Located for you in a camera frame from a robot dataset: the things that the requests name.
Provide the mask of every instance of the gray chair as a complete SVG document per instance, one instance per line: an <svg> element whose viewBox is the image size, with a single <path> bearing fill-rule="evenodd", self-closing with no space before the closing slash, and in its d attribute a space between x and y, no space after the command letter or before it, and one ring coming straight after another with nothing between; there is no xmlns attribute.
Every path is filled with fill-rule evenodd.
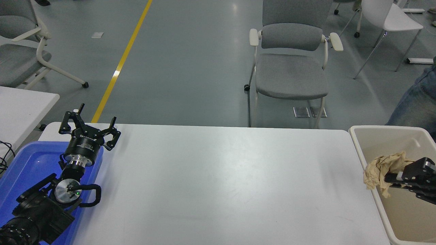
<svg viewBox="0 0 436 245"><path fill-rule="evenodd" d="M48 62L51 54L44 51L44 46L51 34L36 17L30 0L0 0L0 35L13 42L26 39L38 43L38 48L17 44L0 46L0 86L17 87L36 74L25 86L25 89L31 89L54 70L82 84L83 88L89 87L87 82Z"/></svg>
<svg viewBox="0 0 436 245"><path fill-rule="evenodd" d="M288 100L321 99L320 112L324 110L324 97L328 94L324 68L327 64L328 41L335 50L343 50L336 33L325 37L322 26L333 0L264 0L262 12L263 29L250 30L250 45L254 47L254 62L249 83L250 90L255 77L255 126L258 92L263 95ZM325 43L324 64L313 57L287 54L261 54L256 57L259 40L262 48L295 48L314 51ZM315 128L319 127L317 116Z"/></svg>

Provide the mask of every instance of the chair seat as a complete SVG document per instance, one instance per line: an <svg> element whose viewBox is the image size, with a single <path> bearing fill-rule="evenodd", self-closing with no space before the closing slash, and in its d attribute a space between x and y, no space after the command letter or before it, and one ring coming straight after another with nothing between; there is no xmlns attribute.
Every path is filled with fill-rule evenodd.
<svg viewBox="0 0 436 245"><path fill-rule="evenodd" d="M392 4L383 27L386 31L412 31L423 29L423 26L412 20L396 4Z"/></svg>
<svg viewBox="0 0 436 245"><path fill-rule="evenodd" d="M49 61L51 54L43 51L42 58ZM36 48L4 44L0 46L0 67L0 86L15 88L43 65L36 59Z"/></svg>
<svg viewBox="0 0 436 245"><path fill-rule="evenodd" d="M321 65L301 55L261 54L255 84L259 93L278 99L319 99L328 93Z"/></svg>

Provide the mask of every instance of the chair backrest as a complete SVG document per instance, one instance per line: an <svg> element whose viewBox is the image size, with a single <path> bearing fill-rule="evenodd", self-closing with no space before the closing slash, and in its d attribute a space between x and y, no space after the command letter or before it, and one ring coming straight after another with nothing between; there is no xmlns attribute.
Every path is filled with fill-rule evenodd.
<svg viewBox="0 0 436 245"><path fill-rule="evenodd" d="M264 0L263 26L298 23L323 28L333 0Z"/></svg>
<svg viewBox="0 0 436 245"><path fill-rule="evenodd" d="M384 28L391 6L392 0L362 0L363 15L378 28Z"/></svg>
<svg viewBox="0 0 436 245"><path fill-rule="evenodd" d="M333 0L264 0L262 48L314 51Z"/></svg>
<svg viewBox="0 0 436 245"><path fill-rule="evenodd" d="M38 21L30 0L0 0L0 35L17 37L37 27ZM26 38L39 42L37 35Z"/></svg>

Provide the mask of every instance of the white chair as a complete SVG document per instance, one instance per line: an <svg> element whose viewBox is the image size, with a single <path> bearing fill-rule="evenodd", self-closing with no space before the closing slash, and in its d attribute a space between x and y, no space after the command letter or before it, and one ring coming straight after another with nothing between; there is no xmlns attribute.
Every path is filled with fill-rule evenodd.
<svg viewBox="0 0 436 245"><path fill-rule="evenodd" d="M13 42L23 39L39 42L38 48L16 44L0 46L0 86L17 87L36 74L25 87L31 89L50 70L54 70L80 83L83 88L89 87L87 82L48 62L51 54L44 51L44 46L51 34L35 16L30 0L0 0L0 35Z"/></svg>
<svg viewBox="0 0 436 245"><path fill-rule="evenodd" d="M374 51L379 47L383 38L386 37L386 35L388 34L388 31L418 30L418 33L416 33L415 38L413 39L409 48L404 53L403 58L401 58L397 68L395 69L395 71L397 71L401 65L401 62L404 60L404 57L406 57L408 51L415 43L423 26L415 22L411 18L409 18L409 16L407 16L400 7L392 3L392 0L362 0L362 11L365 18L371 24L377 26L378 28L381 28L382 31L377 41L374 44L374 49L372 50L371 54L368 56L365 63L362 65L362 67L360 68L359 72L356 74L354 79L356 79L357 75L359 75L359 73L362 71L368 59L371 57Z"/></svg>

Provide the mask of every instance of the white tabletop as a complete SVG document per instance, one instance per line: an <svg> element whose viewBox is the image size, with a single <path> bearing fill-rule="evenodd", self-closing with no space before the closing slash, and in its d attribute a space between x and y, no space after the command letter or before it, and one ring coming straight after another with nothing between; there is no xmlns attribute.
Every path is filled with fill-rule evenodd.
<svg viewBox="0 0 436 245"><path fill-rule="evenodd" d="M69 141L58 128L40 140ZM117 128L74 245L389 245L345 131Z"/></svg>
<svg viewBox="0 0 436 245"><path fill-rule="evenodd" d="M0 86L0 140L17 149L58 99L58 94ZM0 157L6 151L0 144Z"/></svg>

